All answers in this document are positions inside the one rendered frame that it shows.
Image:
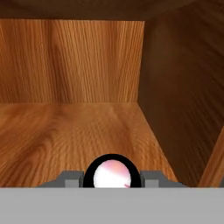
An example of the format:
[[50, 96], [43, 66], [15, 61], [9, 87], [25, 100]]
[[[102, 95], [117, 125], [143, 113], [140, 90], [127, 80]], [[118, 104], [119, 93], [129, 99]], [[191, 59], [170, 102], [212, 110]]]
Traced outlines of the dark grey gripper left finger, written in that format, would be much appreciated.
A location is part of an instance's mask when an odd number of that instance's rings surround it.
[[45, 182], [40, 187], [48, 188], [81, 188], [84, 171], [63, 171], [56, 179]]

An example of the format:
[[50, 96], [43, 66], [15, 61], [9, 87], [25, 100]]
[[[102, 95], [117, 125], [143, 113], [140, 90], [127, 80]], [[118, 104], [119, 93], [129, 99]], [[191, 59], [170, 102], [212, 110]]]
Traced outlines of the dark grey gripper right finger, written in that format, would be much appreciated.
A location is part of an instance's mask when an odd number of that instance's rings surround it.
[[161, 171], [140, 171], [140, 177], [145, 188], [185, 187], [180, 182], [169, 180]]

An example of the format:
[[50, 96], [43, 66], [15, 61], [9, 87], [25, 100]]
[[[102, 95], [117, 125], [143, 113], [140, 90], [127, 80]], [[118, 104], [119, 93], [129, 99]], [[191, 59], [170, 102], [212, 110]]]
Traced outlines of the black rimmed white drink can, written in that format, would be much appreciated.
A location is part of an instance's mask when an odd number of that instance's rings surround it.
[[105, 154], [96, 158], [87, 168], [84, 187], [132, 188], [141, 187], [136, 166], [120, 154]]

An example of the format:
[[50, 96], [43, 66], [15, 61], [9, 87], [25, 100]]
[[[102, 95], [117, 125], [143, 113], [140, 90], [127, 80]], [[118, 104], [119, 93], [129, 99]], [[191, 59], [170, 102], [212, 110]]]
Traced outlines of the wooden cabinet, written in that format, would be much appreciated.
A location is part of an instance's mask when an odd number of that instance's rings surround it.
[[0, 187], [117, 153], [224, 178], [224, 0], [0, 0]]

